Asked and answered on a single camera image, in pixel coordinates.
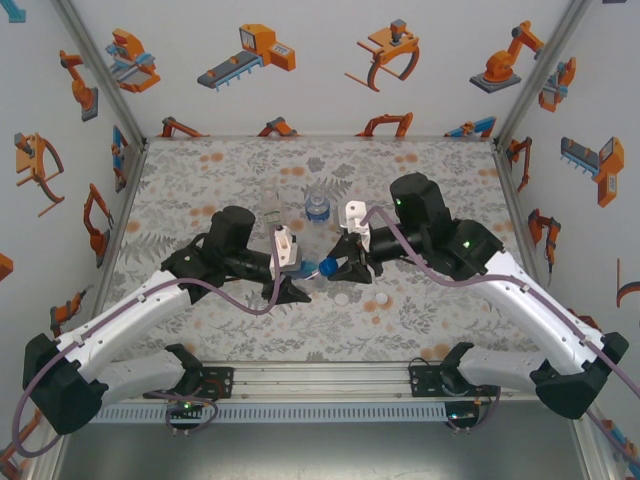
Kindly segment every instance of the bottle cap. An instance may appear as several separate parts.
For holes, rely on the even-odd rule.
[[[320,270],[322,276],[329,277],[338,271],[338,262],[335,258],[325,258],[320,262],[318,270]]]

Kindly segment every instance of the floral tablecloth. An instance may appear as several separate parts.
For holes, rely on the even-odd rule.
[[[319,259],[338,236],[330,226],[317,227],[305,220],[303,201],[310,187],[325,192],[332,205],[361,199],[393,214],[389,184],[416,171],[438,182],[452,215],[487,225],[519,258],[489,143],[155,141],[127,220],[106,306],[140,286],[175,249],[208,231],[211,215],[226,205],[256,213],[249,246],[267,252],[259,206],[264,178],[277,179],[291,229],[305,254]],[[382,225],[380,220],[372,223]],[[437,286],[402,262],[385,264],[384,274],[373,285],[340,282],[311,287],[312,303],[278,306],[262,317],[207,295],[150,331],[123,358],[176,342],[208,361],[404,361],[419,355],[438,359],[459,341],[500,350],[534,348],[486,300],[466,289]],[[232,282],[224,289],[253,307],[264,304],[259,284]],[[340,292],[347,294],[347,305],[335,301]],[[384,295],[376,301],[376,293]],[[386,297],[382,304],[380,297]]]

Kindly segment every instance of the clear plastic bottle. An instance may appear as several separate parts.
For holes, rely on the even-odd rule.
[[[310,222],[324,223],[331,216],[331,203],[322,192],[311,190],[304,201],[304,211]]]
[[[262,197],[260,209],[262,210],[265,230],[269,235],[271,227],[286,225],[284,203],[278,193],[276,179],[267,178],[262,180],[260,182],[260,194]]]

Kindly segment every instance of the purple cable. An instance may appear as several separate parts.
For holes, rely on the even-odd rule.
[[[484,424],[486,424],[489,421],[489,419],[496,412],[496,410],[498,408],[498,403],[500,403],[500,395],[501,394],[502,394],[502,389],[500,387],[498,387],[498,392],[496,393],[496,398],[493,400],[493,403],[491,403],[491,405],[489,405],[489,410],[487,410],[487,413],[484,415],[484,417],[482,417],[482,419],[478,423],[476,423],[473,427],[460,428],[455,423],[453,423],[450,418],[447,418],[447,424],[451,428],[453,428],[454,433],[458,433],[460,430],[465,430],[467,433],[471,433],[471,432],[475,432],[476,430],[479,430],[480,428],[482,428],[482,426]]]
[[[636,467],[640,468],[640,460],[638,460],[637,457],[634,457],[629,452],[627,452],[626,448],[624,448],[622,444],[616,439],[616,437],[614,437],[613,434],[607,429],[607,427],[604,426],[602,421],[597,417],[595,413],[593,413],[591,410],[587,410],[587,416],[591,419],[593,423],[596,424],[596,427],[598,427],[598,430],[600,430],[604,434],[604,436],[607,437],[607,440],[611,442],[611,444],[615,447],[615,449],[622,454],[625,460],[627,460],[629,463],[632,463]]]
[[[216,418],[218,418],[218,414],[220,413],[220,408],[218,407],[218,405],[216,405],[214,402],[212,402],[208,398],[194,397],[191,395],[173,395],[173,394],[162,393],[162,392],[149,392],[148,395],[153,395],[154,397],[158,397],[158,398],[164,398],[166,400],[179,400],[181,402],[197,402],[197,403],[206,403],[208,405],[211,405],[211,407],[213,407],[214,409],[213,415],[211,415],[210,418],[202,422],[197,427],[190,428],[189,430],[187,430],[187,432],[189,432],[188,435],[191,435],[192,433],[196,433],[200,430],[203,430],[207,426],[209,426],[211,422],[213,422]],[[164,423],[169,428],[169,430],[174,429],[174,426],[171,425],[171,410],[169,409],[167,409],[167,412],[165,413]]]
[[[169,280],[167,282],[161,283],[160,285],[156,285],[155,287],[150,288],[149,290],[147,290],[146,292],[142,293],[142,295],[145,297],[145,299],[147,297],[149,297],[150,295],[153,295],[154,293],[158,292],[159,290],[165,289],[167,287],[171,287],[173,285],[198,285],[200,287],[206,288],[207,290],[220,295],[222,298],[224,298],[225,300],[227,300],[228,302],[230,302],[232,305],[238,307],[240,310],[242,310],[243,312],[252,314],[252,315],[264,315],[265,313],[268,313],[269,311],[271,311],[271,309],[275,306],[276,302],[278,301],[278,295],[280,293],[280,282],[281,282],[281,277],[280,277],[280,262],[279,262],[279,256],[278,256],[278,249],[276,247],[276,243],[275,243],[275,235],[273,234],[273,230],[272,230],[272,235],[271,235],[271,255],[273,256],[273,264],[274,264],[274,287],[273,287],[273,293],[271,294],[271,299],[269,300],[269,303],[267,304],[266,307],[259,309],[259,310],[253,310],[245,305],[242,305],[240,302],[238,302],[237,300],[235,300],[234,298],[230,297],[227,293],[223,292],[222,290],[220,290],[217,287],[214,287],[213,285],[207,283],[207,282],[203,282],[202,280],[198,280],[196,278],[180,278],[180,279],[175,279],[175,280]],[[127,303],[125,303],[124,305],[121,305],[120,307],[116,308],[112,313],[110,313],[109,315],[107,315],[105,318],[103,318],[102,320],[100,320],[98,323],[96,323],[93,327],[89,328],[86,332],[84,332],[80,338],[84,341],[87,338],[89,338],[91,335],[93,335],[97,330],[101,329],[102,327],[104,327],[107,323],[109,323],[110,321],[112,321],[114,318],[117,318],[119,315],[121,315],[123,312],[129,310],[131,307],[133,307],[134,305],[137,305],[139,303],[138,298],[132,298],[131,300],[129,300]],[[22,396],[20,397],[20,400],[18,401],[18,405],[16,407],[16,411],[13,414],[13,422],[11,425],[11,439],[13,442],[13,446],[16,449],[16,452],[18,452],[20,455],[22,455],[24,458],[34,458],[34,457],[38,457],[46,452],[48,452],[49,450],[51,450],[53,448],[53,446],[60,440],[61,436],[57,435],[51,442],[49,442],[49,444],[47,444],[46,446],[42,447],[40,450],[37,450],[35,452],[29,451],[27,449],[24,448],[24,445],[22,444],[22,441],[20,441],[20,419],[22,418],[22,412],[24,410],[25,405],[27,404],[27,401],[29,400],[29,397],[31,396],[31,394],[33,393],[33,390],[36,388],[36,385],[38,385],[38,383],[40,382],[40,380],[42,380],[42,377],[44,377],[49,370],[51,370],[53,368],[53,366],[59,362],[62,358],[64,358],[65,356],[67,356],[69,354],[69,352],[71,352],[74,348],[78,347],[79,343],[78,342],[71,342],[66,348],[64,348],[61,352],[59,352],[56,356],[54,356],[51,360],[49,360],[44,367],[42,367],[38,373],[33,377],[33,379],[31,380],[31,382],[29,382],[29,385],[27,385],[27,387],[24,389],[24,392],[22,392]]]
[[[435,283],[438,283],[445,287],[469,287],[471,285],[476,285],[478,283],[502,281],[502,282],[512,283],[521,289],[527,285],[522,280],[519,280],[515,277],[508,276],[508,275],[482,275],[482,276],[478,275],[470,278],[469,280],[463,280],[460,282],[442,278],[439,275],[437,275],[435,272],[433,272],[429,267],[427,267],[422,257],[418,255],[413,248],[411,248],[411,245],[409,244],[407,239],[404,238],[400,230],[398,230],[398,227],[396,227],[395,223],[393,222],[389,214],[385,212],[381,207],[372,207],[371,210],[367,212],[367,214],[364,216],[364,218],[360,223],[362,225],[366,225],[367,223],[369,223],[369,220],[371,220],[371,217],[373,216],[374,213],[377,213],[382,218],[384,223],[387,224],[393,236],[396,238],[396,240],[398,240],[400,245],[402,245],[402,248],[404,249],[405,252],[407,252],[407,255],[409,255],[409,257],[415,262],[416,266],[420,270],[422,270],[424,274],[427,277],[429,277],[431,280],[433,280]],[[605,355],[598,347],[596,347],[591,342],[591,340],[589,340],[587,336],[584,333],[582,333],[582,331],[578,327],[576,327],[576,325],[571,321],[571,319],[565,315],[564,312],[556,308],[555,305],[553,305],[549,300],[547,300],[536,289],[529,288],[527,289],[527,293],[529,293],[530,295],[533,295],[533,297],[536,300],[538,300],[545,307],[551,310],[551,312],[553,312],[569,328],[569,330],[571,330],[571,332],[576,337],[578,337],[578,339],[584,345],[586,345],[587,348],[589,348],[589,350],[595,353],[598,356],[598,358],[600,358],[613,372],[615,372],[615,374],[618,375],[618,377],[620,377],[620,379],[627,385],[627,387],[631,389],[631,391],[636,395],[636,397],[640,399],[640,387],[636,385],[636,383],[633,380],[631,380],[631,378],[620,367],[618,367],[618,365],[616,365],[613,361],[611,361],[611,359],[607,355]],[[608,436],[607,438],[609,438],[609,440],[612,441],[616,449],[624,448],[620,445],[620,443],[617,440],[615,440],[615,438],[613,438],[613,436]]]

